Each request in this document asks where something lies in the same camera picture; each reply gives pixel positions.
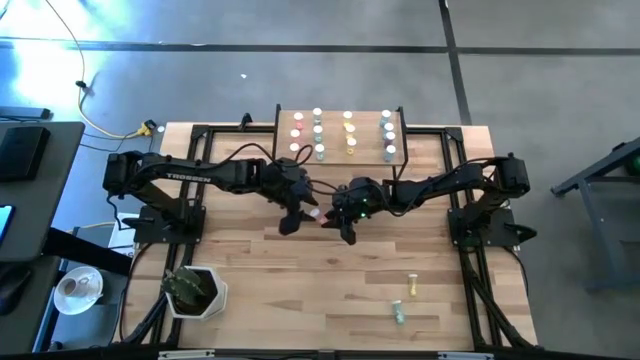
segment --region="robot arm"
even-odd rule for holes
[[[495,166],[493,179],[483,175],[483,170],[488,166]],[[450,219],[450,223],[456,223],[456,231],[464,230],[465,233],[489,226],[491,215],[507,199],[526,194],[530,186],[524,162],[513,157],[513,154],[490,158],[483,163],[467,162],[448,173],[423,181],[384,180],[381,185],[370,178],[355,178],[348,187],[339,187],[333,195],[333,208],[325,214],[328,222],[322,226],[340,229],[342,239],[353,245],[356,242],[353,223],[359,219],[370,218],[380,211],[403,216],[429,199],[467,189],[483,190],[484,194],[478,201],[467,204],[460,213],[455,214],[455,219]],[[520,231],[517,234],[520,241],[532,237],[531,229],[512,225]]]
[[[162,214],[172,226],[189,226],[192,211],[186,199],[172,198],[152,181],[169,179],[215,185],[233,194],[257,193],[287,210],[280,221],[280,232],[288,235],[298,230],[308,215],[300,202],[317,205],[311,196],[305,169],[291,159],[267,164],[263,159],[224,160],[203,163],[137,151],[110,154],[103,188],[109,196],[133,195]]]

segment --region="white cup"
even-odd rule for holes
[[[79,280],[63,279],[58,284],[58,293],[62,296],[82,298],[85,297],[90,290],[89,282],[93,276],[85,276]]]

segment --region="wooden tabletop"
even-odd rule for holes
[[[192,125],[167,124],[161,153],[185,157]],[[468,158],[493,155],[487,127],[462,129]],[[212,161],[224,159],[247,142],[268,149],[272,135],[217,134]],[[408,151],[404,179],[423,180],[444,172],[436,137],[409,135]],[[262,154],[247,149],[238,156],[242,157]],[[383,167],[305,168],[312,178],[334,185],[354,176],[391,178]],[[156,183],[168,194],[178,195],[180,182]],[[316,198],[323,212],[329,209],[328,196]],[[229,285],[229,298],[223,314],[206,322],[183,323],[181,347],[472,349],[460,262],[445,221],[449,197],[428,201],[402,218],[385,213],[360,222],[355,226],[358,242],[354,246],[342,241],[337,230],[321,229],[315,223],[305,223],[289,236],[280,235],[277,228],[283,210],[256,194],[231,195],[209,186],[204,205],[205,234],[193,264],[214,267]],[[166,253],[166,245],[156,244],[139,260],[126,304],[127,334],[158,296]],[[536,343],[518,263],[499,248],[487,249],[487,261],[497,303],[524,338]],[[418,274],[416,297],[409,295],[410,273]],[[394,321],[393,300],[403,301],[404,325]],[[490,341],[484,307],[479,305],[479,311],[483,335]],[[167,314],[163,339],[170,318]]]
[[[314,145],[313,133],[313,112],[311,110],[282,110],[278,116],[278,141],[276,143],[275,158],[292,158],[295,152],[289,149],[293,142],[291,130],[296,128],[294,115],[300,113],[303,125],[300,136],[296,139],[302,147],[306,144]],[[393,124],[393,133],[396,138],[393,146],[396,147],[396,154],[386,162],[384,160],[385,147],[382,135],[385,133],[380,127],[380,111],[353,111],[349,123],[355,127],[352,133],[356,139],[353,154],[347,153],[347,132],[344,126],[343,111],[323,111],[322,112],[322,145],[325,147],[325,156],[321,161],[312,156],[307,164],[323,165],[371,165],[371,166],[391,166],[402,165],[404,163],[404,144],[402,143],[402,125],[400,113],[391,112],[389,123]]]

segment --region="wooden table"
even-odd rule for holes
[[[161,153],[186,157],[192,125],[167,124]],[[493,156],[487,127],[462,129],[468,158]],[[270,149],[272,135],[218,134],[212,161],[222,160],[247,142]],[[444,172],[436,137],[409,135],[408,151],[403,179],[422,180]],[[238,158],[261,156],[257,149],[247,149]],[[340,171],[326,165],[305,167],[312,178],[334,185],[354,176],[391,178],[390,170],[379,166],[341,167]],[[180,182],[157,184],[178,196]],[[472,349],[460,262],[445,220],[449,197],[429,201],[402,218],[376,214],[355,226],[358,242],[349,246],[337,230],[321,229],[315,223],[305,223],[295,234],[280,235],[277,227],[283,210],[258,195],[231,195],[213,186],[205,194],[205,235],[193,264],[216,268],[229,285],[229,298],[223,314],[206,322],[183,323],[181,347]],[[329,209],[328,196],[316,198],[323,211]],[[156,244],[139,260],[126,304],[127,334],[158,296],[166,253],[167,246]],[[179,253],[176,263],[181,258]],[[524,338],[536,343],[518,263],[500,248],[487,249],[487,261],[497,303]],[[415,298],[408,292],[410,273],[419,275]],[[398,299],[407,315],[402,326],[396,325],[391,311],[391,301]],[[483,335],[490,341],[481,305],[479,312]],[[167,312],[163,340],[170,318]]]

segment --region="concrete floor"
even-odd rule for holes
[[[437,0],[52,3],[80,40],[447,45]],[[458,46],[640,47],[640,3],[633,0],[448,3]],[[0,20],[0,36],[68,39],[42,1],[16,0],[10,6]],[[39,26],[27,24],[26,17]],[[356,110],[403,105],[410,123],[461,123],[446,53],[86,51],[85,57],[87,79],[96,77],[86,112],[114,132],[135,130],[149,118],[160,124],[237,121],[250,112],[270,121],[276,103]],[[0,64],[0,104],[46,106],[56,113],[55,120],[80,120],[73,85],[80,74],[77,52],[56,43],[18,43],[14,49],[0,48]],[[548,191],[640,134],[640,57],[614,52],[597,57],[460,55],[460,67],[472,123],[490,126],[497,153],[512,151],[527,162],[533,189],[513,208],[519,222],[539,231],[523,246],[522,258],[540,344],[640,357],[640,293],[583,290],[600,267],[599,249],[579,196],[559,200]],[[122,150],[147,146],[147,139],[136,139]],[[55,226],[110,220],[101,189],[105,158],[106,153],[80,149]],[[130,199],[120,205],[121,211],[139,208]]]

